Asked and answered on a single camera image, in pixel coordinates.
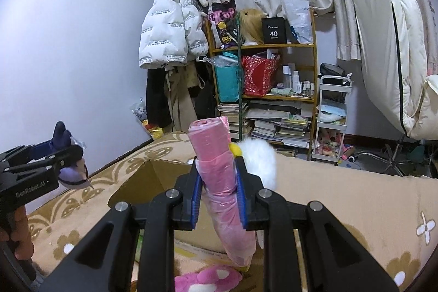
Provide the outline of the person's left hand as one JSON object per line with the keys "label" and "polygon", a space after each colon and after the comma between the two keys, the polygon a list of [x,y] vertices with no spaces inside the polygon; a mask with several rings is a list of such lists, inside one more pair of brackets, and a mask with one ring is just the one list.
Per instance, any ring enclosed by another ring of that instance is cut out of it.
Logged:
{"label": "person's left hand", "polygon": [[34,254],[34,245],[31,240],[27,212],[24,206],[17,208],[14,212],[14,224],[15,227],[11,233],[1,229],[1,241],[16,242],[18,245],[13,251],[17,260],[29,260]]}

